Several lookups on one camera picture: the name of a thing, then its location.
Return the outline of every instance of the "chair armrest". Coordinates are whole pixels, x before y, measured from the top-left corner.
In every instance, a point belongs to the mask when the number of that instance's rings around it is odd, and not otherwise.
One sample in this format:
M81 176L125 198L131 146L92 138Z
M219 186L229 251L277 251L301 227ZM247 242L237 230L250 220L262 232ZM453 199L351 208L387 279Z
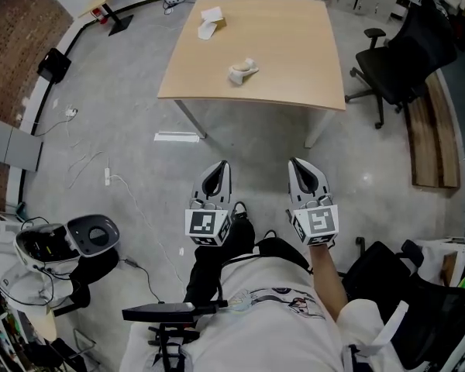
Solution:
M375 48L375 44L379 37L386 36L386 32L378 28L365 29L363 32L365 33L365 36L367 36L369 39L372 39L372 41L370 42L371 50Z

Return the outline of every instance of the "black stand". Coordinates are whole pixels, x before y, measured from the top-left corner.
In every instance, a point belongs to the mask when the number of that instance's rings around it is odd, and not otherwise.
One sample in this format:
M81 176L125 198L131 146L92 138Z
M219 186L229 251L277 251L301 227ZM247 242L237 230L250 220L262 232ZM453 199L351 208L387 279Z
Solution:
M134 15L119 19L119 17L110 9L109 5L107 5L106 3L103 4L102 7L107 12L108 16L112 18L115 22L114 26L112 27L112 30L108 34L109 36L111 36L112 34L122 32L123 30L126 30L129 24L131 23L131 21L133 20Z

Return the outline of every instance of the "table leg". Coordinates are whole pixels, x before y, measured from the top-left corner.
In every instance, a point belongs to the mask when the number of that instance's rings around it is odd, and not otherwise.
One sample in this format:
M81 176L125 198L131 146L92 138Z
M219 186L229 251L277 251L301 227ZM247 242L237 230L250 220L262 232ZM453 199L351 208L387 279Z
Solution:
M199 122L196 121L196 118L193 117L193 115L191 114L191 112L188 110L188 108L186 107L186 105L182 102L182 100L180 99L176 99L175 100L176 102L176 105L179 106L179 109L184 113L184 115L188 118L190 124L195 128L195 131L196 133L198 134L198 136L202 139L206 138L207 137L207 133L205 132L205 130L202 128L202 126L200 126Z
M317 125L312 128L310 133L307 136L307 139L305 140L305 147L307 149L310 149L314 144L317 138L320 136L320 134L324 131L324 129L327 127L327 125L331 122L332 117L336 112L333 110L326 110L324 113L324 116L322 117L322 120L320 120Z
M111 36L112 34L116 34L119 32L122 32L123 30L126 30L133 20L133 16L127 16L125 18L119 19L119 17L110 9L108 4L103 4L102 5L103 9L107 12L108 16L114 20L114 26L112 27L112 30L108 34Z

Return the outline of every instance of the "concrete floor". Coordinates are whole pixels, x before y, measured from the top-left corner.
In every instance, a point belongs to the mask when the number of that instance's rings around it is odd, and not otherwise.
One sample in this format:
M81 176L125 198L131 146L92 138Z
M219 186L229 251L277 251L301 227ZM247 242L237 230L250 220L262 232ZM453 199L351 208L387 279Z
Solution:
M348 104L347 112L336 115L310 150L303 148L303 141L308 124L318 119L316 111L246 102L190 102L188 107L208 138L199 143L154 142L159 131L191 130L172 102L157 100L191 7L182 4L164 16L160 3L146 5L122 15L135 15L124 33L107 37L107 26L91 26L82 34L70 55L71 68L53 88L36 133L63 119L69 104L79 113L67 129L61 125L44 136L39 170L27 174L24 186L31 216L41 215L50 222L92 213L109 216L121 232L121 257L132 257L145 267L153 290L165 301L180 301L183 284L159 243L187 284L195 245L184 236L184 209L193 180L219 160L230 162L232 200L246 203L257 236L276 229L305 254L284 213L288 159L306 159L325 172L339 206L340 233L332 255L340 270L357 258L357 236L369 243L383 241L397 250L406 239L463 234L464 191L452 195L412 187L404 116L385 105L386 123L377 131L373 97ZM399 24L383 25L345 12L329 14L345 89L361 90L364 86L348 72L357 64L355 54L370 43L363 30L381 27L393 36ZM104 153L69 189L98 151ZM104 185L108 159L112 174L127 182L152 229L121 181ZM130 326L122 320L121 309L154 301L145 274L120 267L91 286L88 308L58 319L59 331L70 341L71 327L79 327L97 341L95 356L104 368L118 370Z

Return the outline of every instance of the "brick wall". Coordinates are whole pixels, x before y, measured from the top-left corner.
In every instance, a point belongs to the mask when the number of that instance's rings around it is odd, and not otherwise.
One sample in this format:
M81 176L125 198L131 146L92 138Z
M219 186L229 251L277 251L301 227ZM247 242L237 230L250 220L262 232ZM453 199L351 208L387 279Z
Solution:
M31 94L36 69L72 23L56 0L0 0L0 120L19 127L22 99ZM0 163L0 209L9 166Z

